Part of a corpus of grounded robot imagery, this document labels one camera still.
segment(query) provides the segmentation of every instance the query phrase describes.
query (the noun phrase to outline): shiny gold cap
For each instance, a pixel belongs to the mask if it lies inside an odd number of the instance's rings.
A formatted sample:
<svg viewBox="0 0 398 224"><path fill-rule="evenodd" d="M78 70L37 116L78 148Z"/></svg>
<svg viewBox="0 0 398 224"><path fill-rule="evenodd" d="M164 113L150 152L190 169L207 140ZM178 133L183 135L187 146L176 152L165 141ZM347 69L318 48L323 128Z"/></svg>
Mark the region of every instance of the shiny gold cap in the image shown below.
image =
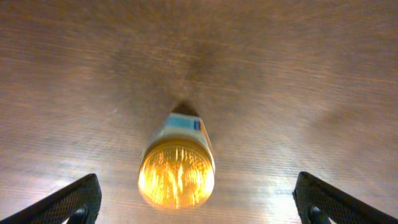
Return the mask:
<svg viewBox="0 0 398 224"><path fill-rule="evenodd" d="M214 187L210 155L192 139L162 139L148 148L142 160L138 188L155 208L197 207Z"/></svg>

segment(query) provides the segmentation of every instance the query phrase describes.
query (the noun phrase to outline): brown table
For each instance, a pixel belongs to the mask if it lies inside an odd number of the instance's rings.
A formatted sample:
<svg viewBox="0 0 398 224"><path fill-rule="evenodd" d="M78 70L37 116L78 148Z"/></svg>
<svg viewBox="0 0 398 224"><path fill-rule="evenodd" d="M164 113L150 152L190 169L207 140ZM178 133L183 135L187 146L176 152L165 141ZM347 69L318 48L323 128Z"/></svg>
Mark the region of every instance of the brown table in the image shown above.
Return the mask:
<svg viewBox="0 0 398 224"><path fill-rule="evenodd" d="M300 223L306 170L398 217L398 1L0 2L0 218L95 172L98 223ZM181 101L214 147L213 195L137 189Z"/></svg>

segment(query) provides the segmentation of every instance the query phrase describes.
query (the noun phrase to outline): wooden surface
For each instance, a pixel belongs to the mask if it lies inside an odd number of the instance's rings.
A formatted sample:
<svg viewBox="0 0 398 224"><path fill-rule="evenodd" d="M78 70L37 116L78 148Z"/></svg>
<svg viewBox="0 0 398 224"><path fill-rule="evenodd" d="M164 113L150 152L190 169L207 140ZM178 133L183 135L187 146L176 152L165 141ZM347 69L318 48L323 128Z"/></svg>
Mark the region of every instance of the wooden surface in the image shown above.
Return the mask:
<svg viewBox="0 0 398 224"><path fill-rule="evenodd" d="M397 11L2 0L0 218L95 172L98 223L300 223L301 170L398 217ZM183 100L210 134L215 189L160 212L139 195L139 158Z"/></svg>

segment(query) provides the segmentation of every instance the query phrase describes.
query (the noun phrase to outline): black object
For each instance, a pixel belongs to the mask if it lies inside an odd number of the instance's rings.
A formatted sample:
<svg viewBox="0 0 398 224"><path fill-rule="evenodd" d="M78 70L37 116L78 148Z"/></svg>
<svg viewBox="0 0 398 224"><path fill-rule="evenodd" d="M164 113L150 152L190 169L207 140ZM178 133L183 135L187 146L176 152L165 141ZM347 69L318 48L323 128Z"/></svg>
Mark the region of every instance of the black object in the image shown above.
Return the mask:
<svg viewBox="0 0 398 224"><path fill-rule="evenodd" d="M94 223L101 206L101 188L95 174L88 174L45 199L2 220L8 223Z"/></svg>
<svg viewBox="0 0 398 224"><path fill-rule="evenodd" d="M307 172L298 175L293 192L303 224L398 223L398 220L342 192Z"/></svg>

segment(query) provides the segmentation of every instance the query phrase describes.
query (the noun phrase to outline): cylindrical container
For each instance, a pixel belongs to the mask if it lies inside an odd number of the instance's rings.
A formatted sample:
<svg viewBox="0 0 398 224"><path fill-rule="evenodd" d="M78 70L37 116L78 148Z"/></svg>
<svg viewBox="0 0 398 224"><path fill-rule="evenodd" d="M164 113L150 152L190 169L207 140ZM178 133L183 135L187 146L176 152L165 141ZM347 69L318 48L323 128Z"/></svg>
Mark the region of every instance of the cylindrical container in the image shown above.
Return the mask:
<svg viewBox="0 0 398 224"><path fill-rule="evenodd" d="M172 113L142 155L138 187L155 208L197 207L214 187L215 164L205 125Z"/></svg>

